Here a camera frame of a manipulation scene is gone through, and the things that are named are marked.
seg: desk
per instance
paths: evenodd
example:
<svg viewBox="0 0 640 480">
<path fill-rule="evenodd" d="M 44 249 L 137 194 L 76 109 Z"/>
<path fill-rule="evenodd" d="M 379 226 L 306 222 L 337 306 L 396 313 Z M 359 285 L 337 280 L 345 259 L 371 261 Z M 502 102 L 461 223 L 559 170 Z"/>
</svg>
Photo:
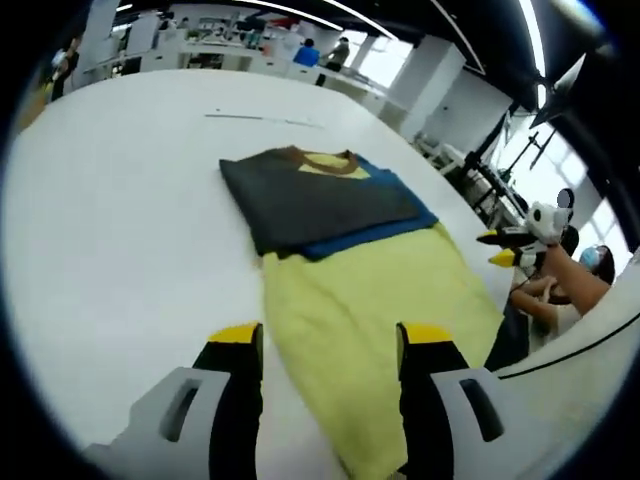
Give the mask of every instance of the desk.
<svg viewBox="0 0 640 480">
<path fill-rule="evenodd" d="M 218 159 L 291 144 L 348 148 L 393 169 L 503 308 L 512 272 L 487 262 L 498 248 L 475 241 L 484 225 L 401 137 L 344 95 L 210 70 L 96 83 L 48 106 L 18 137 L 3 205 L 16 341 L 76 445 L 110 442 L 131 404 L 190 366 L 213 331 L 264 320 L 259 259 Z M 344 478 L 268 335 L 263 395 L 259 475 Z"/>
</svg>

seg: yellow towel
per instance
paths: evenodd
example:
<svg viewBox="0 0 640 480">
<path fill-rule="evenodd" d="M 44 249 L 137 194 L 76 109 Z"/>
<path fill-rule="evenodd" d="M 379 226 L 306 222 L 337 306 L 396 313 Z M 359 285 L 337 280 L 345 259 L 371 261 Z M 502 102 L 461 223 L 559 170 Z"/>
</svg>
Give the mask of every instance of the yellow towel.
<svg viewBox="0 0 640 480">
<path fill-rule="evenodd" d="M 502 319 L 440 224 L 317 263 L 269 254 L 264 274 L 267 328 L 355 478 L 386 478 L 407 460 L 396 323 L 445 328 L 478 367 Z"/>
</svg>

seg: person in blue shirt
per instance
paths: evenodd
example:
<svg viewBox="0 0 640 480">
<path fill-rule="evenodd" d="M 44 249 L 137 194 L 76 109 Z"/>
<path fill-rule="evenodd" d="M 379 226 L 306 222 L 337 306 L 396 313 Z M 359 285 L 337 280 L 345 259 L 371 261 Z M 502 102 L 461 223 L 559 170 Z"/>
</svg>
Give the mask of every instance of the person in blue shirt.
<svg viewBox="0 0 640 480">
<path fill-rule="evenodd" d="M 296 53 L 293 61 L 305 67 L 315 67 L 318 64 L 318 60 L 320 60 L 320 52 L 313 48 L 314 45 L 313 40 L 307 38 L 298 53 Z"/>
</svg>

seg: stack of folded clothes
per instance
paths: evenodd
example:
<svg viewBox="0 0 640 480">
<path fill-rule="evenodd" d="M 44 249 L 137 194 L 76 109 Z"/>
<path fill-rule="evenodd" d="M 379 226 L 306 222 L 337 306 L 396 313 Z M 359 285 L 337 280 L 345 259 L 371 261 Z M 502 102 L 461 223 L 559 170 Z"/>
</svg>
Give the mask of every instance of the stack of folded clothes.
<svg viewBox="0 0 640 480">
<path fill-rule="evenodd" d="M 264 256 L 266 326 L 350 476 L 406 462 L 395 325 L 446 329 L 482 366 L 502 320 L 437 217 L 361 156 L 295 147 L 220 161 Z"/>
</svg>

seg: face mask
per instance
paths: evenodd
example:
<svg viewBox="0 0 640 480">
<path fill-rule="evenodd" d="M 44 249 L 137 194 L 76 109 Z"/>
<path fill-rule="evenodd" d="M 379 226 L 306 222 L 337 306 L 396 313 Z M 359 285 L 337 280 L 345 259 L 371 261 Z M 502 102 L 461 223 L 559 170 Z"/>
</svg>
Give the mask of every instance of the face mask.
<svg viewBox="0 0 640 480">
<path fill-rule="evenodd" d="M 600 253 L 596 247 L 589 247 L 580 255 L 580 263 L 593 271 L 600 263 Z"/>
</svg>

